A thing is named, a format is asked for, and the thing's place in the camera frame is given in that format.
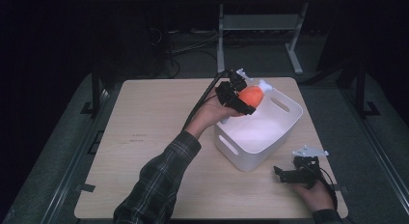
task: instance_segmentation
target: basket handle hole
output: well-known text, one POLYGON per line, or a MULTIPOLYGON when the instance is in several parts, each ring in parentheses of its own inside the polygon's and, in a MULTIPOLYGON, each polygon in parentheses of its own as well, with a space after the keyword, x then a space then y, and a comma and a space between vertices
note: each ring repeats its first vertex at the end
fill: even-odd
POLYGON ((279 100, 277 100, 276 98, 272 97, 270 98, 271 101, 273 103, 275 103, 278 107, 282 108, 282 110, 286 111, 287 113, 289 113, 289 107, 284 105, 282 102, 280 102, 279 100))
POLYGON ((225 137, 219 135, 220 141, 223 142, 235 155, 238 155, 238 151, 225 139, 225 137))

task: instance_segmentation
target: white bin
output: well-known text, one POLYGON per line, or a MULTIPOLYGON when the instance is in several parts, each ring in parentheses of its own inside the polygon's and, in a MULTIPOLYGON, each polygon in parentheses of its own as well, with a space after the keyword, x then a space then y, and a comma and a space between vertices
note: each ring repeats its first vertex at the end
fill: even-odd
POLYGON ((215 125, 216 147, 241 171, 256 169, 280 147, 303 108, 276 89, 267 92, 253 115, 230 117, 215 125))

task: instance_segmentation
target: human hand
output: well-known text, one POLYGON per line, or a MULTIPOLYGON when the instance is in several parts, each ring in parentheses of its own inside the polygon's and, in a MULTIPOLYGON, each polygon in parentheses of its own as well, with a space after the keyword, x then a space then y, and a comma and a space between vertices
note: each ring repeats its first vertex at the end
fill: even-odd
POLYGON ((301 184, 294 183, 292 189, 300 195, 311 212, 318 210, 334 210, 334 203, 325 185, 319 180, 310 189, 301 184))
POLYGON ((185 130, 199 139, 209 126, 213 126, 222 119, 234 115, 238 115, 238 112, 232 108, 223 106, 213 88, 185 130))

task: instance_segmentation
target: wooden table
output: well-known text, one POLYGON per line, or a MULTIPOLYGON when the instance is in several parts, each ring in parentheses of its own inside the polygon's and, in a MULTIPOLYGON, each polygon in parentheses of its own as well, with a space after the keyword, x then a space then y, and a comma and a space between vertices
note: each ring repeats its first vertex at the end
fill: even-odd
MULTIPOLYGON (((256 170, 239 171, 214 145, 213 128, 202 135, 202 149, 185 172, 175 219, 308 218, 311 213, 289 188, 273 175, 276 165, 292 170, 292 151, 305 144, 322 148, 313 122, 292 78, 264 78, 298 102, 304 114, 285 143, 256 170)), ((117 103, 97 150, 75 208, 81 219, 112 218, 115 207, 138 181, 139 171, 161 154, 177 136, 185 119, 211 79, 131 80, 123 83, 117 103)), ((320 164, 335 178, 326 157, 320 164)), ((347 207, 339 192, 339 213, 347 207)))

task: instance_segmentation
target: forearm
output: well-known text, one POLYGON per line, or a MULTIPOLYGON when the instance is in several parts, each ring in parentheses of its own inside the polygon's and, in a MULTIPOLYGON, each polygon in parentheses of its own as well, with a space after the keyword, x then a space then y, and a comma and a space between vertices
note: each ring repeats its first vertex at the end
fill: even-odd
POLYGON ((183 131, 141 170, 130 195, 116 208, 115 223, 167 223, 172 216, 183 174, 201 148, 183 131))
POLYGON ((206 126, 202 124, 202 121, 199 119, 193 120, 185 129, 196 139, 199 139, 203 132, 206 130, 206 126))

